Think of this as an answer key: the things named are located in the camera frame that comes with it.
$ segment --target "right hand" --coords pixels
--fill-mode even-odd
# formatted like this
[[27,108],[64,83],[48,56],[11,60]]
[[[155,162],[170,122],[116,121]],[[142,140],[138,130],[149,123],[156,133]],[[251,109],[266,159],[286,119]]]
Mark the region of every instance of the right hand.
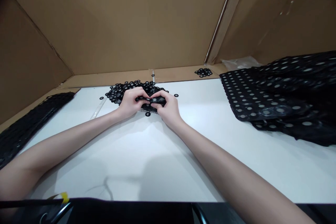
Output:
[[162,107],[162,105],[158,103],[152,103],[151,106],[157,109],[157,113],[161,116],[162,120],[169,127],[173,127],[174,124],[183,122],[180,116],[177,99],[173,95],[170,95],[164,90],[156,92],[150,98],[152,99],[158,96],[162,96],[166,99],[167,103],[165,104],[165,106]]

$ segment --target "white table surface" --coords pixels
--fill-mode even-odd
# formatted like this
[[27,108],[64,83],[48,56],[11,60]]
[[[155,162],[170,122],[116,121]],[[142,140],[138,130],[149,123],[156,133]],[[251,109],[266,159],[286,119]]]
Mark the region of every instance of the white table surface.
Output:
[[[220,79],[159,83],[179,95],[182,118],[238,158],[295,203],[336,203],[336,146],[322,147],[282,133],[262,132],[231,111]],[[88,121],[109,87],[81,89],[24,148]],[[118,106],[109,100],[98,116]],[[138,112],[49,171],[31,198],[220,202],[186,145],[152,113]]]

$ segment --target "clear plastic bag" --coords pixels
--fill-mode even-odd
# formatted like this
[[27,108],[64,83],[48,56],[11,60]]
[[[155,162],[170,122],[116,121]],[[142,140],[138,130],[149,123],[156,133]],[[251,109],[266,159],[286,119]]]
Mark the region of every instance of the clear plastic bag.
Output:
[[243,68],[251,68],[251,67],[260,67],[258,61],[252,56],[247,56],[244,58],[239,59],[231,59],[231,60],[224,60],[222,59],[222,63],[226,66],[228,71],[243,69]]

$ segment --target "cardboard box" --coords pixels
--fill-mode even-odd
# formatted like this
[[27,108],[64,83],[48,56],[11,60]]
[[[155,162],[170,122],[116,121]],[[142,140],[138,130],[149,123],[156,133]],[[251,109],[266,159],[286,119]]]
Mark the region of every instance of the cardboard box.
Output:
[[[252,55],[266,64],[288,55],[336,49],[334,0],[0,4],[0,124],[15,115],[17,120],[51,90],[150,81],[152,73],[158,83],[200,80],[194,72],[204,68],[212,39],[217,40],[218,54],[209,63]],[[223,11],[226,15],[220,19]],[[221,64],[208,67],[213,75],[205,79],[226,72]]]

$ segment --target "cardboard wall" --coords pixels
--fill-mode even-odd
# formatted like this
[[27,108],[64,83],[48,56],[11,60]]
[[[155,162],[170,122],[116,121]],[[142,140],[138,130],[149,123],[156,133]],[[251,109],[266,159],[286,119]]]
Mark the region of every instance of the cardboard wall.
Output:
[[217,62],[252,55],[267,64],[335,50],[335,16],[335,0],[240,0]]
[[72,73],[15,0],[0,0],[0,124]]
[[225,0],[18,0],[74,74],[201,65]]

